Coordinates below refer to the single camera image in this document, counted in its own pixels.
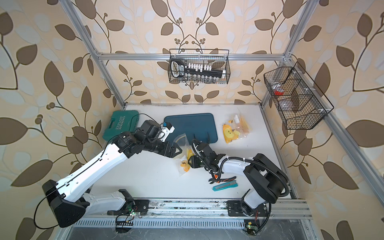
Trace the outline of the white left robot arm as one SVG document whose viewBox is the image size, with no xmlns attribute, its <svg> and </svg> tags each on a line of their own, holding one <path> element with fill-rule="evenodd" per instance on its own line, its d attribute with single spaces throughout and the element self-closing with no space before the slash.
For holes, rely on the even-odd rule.
<svg viewBox="0 0 384 240">
<path fill-rule="evenodd" d="M 44 183 L 43 190 L 58 225 L 66 228 L 83 216 L 102 212 L 117 216 L 130 214 L 135 203 L 127 190 L 94 195 L 90 193 L 91 187 L 114 167 L 143 151 L 167 158 L 181 154 L 178 144 L 167 141 L 174 130 L 171 123 L 160 125 L 146 120 L 133 133 L 123 132 L 112 137 L 100 154 L 67 177 Z"/>
</svg>

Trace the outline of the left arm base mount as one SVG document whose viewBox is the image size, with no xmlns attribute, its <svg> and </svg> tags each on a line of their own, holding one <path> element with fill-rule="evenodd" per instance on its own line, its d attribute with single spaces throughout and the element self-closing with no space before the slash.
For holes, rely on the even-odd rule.
<svg viewBox="0 0 384 240">
<path fill-rule="evenodd" d="M 125 189 L 120 189 L 125 198 L 125 203 L 117 211 L 107 211 L 107 215 L 115 216 L 115 231 L 118 234 L 129 232 L 134 226 L 134 218 L 142 218 L 149 210 L 149 200 L 134 200 Z"/>
</svg>

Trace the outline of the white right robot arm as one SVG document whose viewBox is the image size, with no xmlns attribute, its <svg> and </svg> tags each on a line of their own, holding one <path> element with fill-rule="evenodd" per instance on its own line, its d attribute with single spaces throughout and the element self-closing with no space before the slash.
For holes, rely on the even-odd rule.
<svg viewBox="0 0 384 240">
<path fill-rule="evenodd" d="M 255 210 L 261 204 L 274 204 L 280 197 L 290 194 L 289 179 L 270 159 L 257 154 L 252 159 L 216 154 L 209 144 L 194 140 L 194 155 L 190 158 L 192 168 L 205 168 L 211 182 L 224 182 L 223 174 L 244 176 L 252 185 L 240 200 L 244 211 Z"/>
</svg>

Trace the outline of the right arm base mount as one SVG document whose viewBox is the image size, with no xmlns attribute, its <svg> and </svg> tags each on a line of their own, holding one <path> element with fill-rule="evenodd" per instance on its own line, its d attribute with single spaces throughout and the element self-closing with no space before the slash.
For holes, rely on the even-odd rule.
<svg viewBox="0 0 384 240">
<path fill-rule="evenodd" d="M 267 224 L 271 212 L 271 203 L 262 203 L 255 209 L 249 207 L 243 200 L 231 200 L 226 202 L 226 208 L 230 217 L 251 217 L 245 220 L 244 231 L 249 236 L 256 236 Z"/>
</svg>

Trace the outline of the clear resealable duck bag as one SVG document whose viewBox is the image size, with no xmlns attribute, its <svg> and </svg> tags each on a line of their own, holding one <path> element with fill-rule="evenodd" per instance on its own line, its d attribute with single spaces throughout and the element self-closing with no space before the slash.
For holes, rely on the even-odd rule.
<svg viewBox="0 0 384 240">
<path fill-rule="evenodd" d="M 229 124 L 232 128 L 233 133 L 238 136 L 238 139 L 244 139 L 251 132 L 245 116 L 241 112 L 237 112 L 231 116 Z"/>
</svg>

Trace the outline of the stack of duck bags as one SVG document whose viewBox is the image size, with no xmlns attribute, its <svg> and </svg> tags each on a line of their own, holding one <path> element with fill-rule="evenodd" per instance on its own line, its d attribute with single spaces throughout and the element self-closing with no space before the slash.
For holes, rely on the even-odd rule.
<svg viewBox="0 0 384 240">
<path fill-rule="evenodd" d="M 189 159 L 194 155 L 194 152 L 186 134 L 177 136 L 174 143 L 181 148 L 181 153 L 175 157 L 179 176 L 181 177 L 192 168 Z"/>
</svg>

